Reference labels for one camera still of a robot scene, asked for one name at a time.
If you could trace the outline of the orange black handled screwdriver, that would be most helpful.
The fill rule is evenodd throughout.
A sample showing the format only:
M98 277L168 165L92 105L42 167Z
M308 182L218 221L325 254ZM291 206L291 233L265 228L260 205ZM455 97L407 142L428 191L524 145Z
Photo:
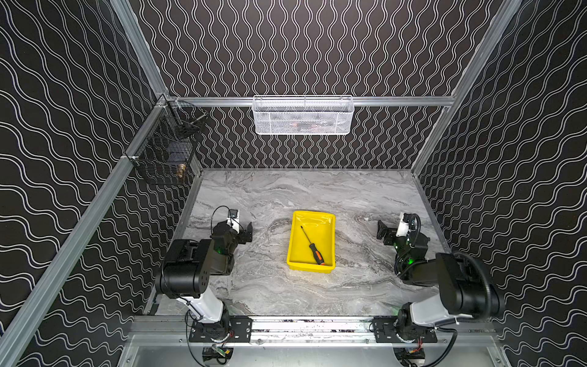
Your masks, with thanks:
M301 230L303 232L303 234L305 235L305 237L307 238L308 242L309 242L309 248L313 254L313 258L316 262L316 264L318 265L325 265L325 261L324 258L321 254L321 252L317 249L316 244L314 242L311 241L310 237L307 235L304 227L301 226Z

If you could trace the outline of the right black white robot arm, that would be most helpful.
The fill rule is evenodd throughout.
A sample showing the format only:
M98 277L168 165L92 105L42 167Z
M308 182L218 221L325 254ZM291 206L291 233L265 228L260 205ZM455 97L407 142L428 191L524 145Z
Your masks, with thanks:
M376 238L396 251L393 270L400 281L438 288L436 295L402 307L398 320L403 328L483 321L502 315L504 296L483 261L462 252L426 257L430 238L422 233L417 214L402 215L396 227L379 220Z

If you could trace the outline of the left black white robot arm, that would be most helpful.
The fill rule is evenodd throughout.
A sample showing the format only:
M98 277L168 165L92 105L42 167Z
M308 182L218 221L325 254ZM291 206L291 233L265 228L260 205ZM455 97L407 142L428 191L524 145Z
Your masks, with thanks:
M185 303L198 323L227 332L228 310L209 289L209 280L232 273L237 247L250 243L253 233L251 223L244 227L225 220L207 239L173 241L155 277L156 292Z

